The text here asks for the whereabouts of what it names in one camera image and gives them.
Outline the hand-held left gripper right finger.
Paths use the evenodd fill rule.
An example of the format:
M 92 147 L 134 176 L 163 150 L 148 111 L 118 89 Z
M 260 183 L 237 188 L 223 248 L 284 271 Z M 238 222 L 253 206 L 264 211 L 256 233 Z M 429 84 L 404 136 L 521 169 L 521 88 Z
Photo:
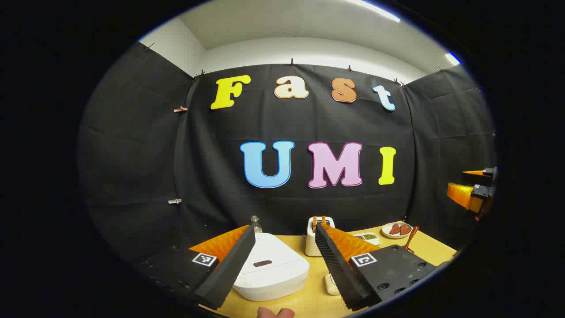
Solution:
M 406 293 L 436 270 L 398 244 L 380 248 L 329 225 L 317 225 L 315 241 L 345 305 L 353 311 Z

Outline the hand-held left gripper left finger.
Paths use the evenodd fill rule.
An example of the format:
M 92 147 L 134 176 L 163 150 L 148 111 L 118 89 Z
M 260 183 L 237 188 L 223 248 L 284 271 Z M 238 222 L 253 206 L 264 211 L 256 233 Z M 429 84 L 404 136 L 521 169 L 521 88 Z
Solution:
M 175 302 L 216 310 L 255 243 L 252 225 L 245 225 L 192 247 L 170 247 L 137 262 L 137 270 Z

